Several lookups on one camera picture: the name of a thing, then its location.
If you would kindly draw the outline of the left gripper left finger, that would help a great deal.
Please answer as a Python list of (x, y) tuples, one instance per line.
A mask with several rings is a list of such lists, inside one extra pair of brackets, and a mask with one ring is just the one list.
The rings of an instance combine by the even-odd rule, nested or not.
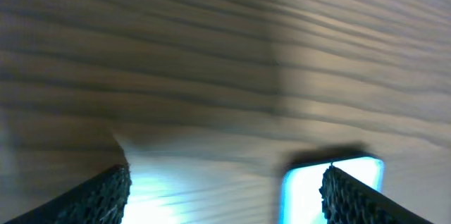
[(5, 224), (121, 224), (131, 184), (129, 165), (114, 165)]

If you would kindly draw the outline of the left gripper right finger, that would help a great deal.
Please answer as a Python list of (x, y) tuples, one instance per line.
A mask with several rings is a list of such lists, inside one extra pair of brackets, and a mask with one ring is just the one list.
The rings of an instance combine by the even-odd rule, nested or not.
[(432, 224), (335, 166), (319, 192), (327, 224)]

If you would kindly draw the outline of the blue Galaxy smartphone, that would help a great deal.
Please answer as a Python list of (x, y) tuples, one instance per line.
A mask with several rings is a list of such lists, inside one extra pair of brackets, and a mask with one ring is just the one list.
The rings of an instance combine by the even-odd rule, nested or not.
[(279, 224), (373, 223), (360, 187), (379, 192), (384, 162), (361, 151), (301, 155), (280, 179)]

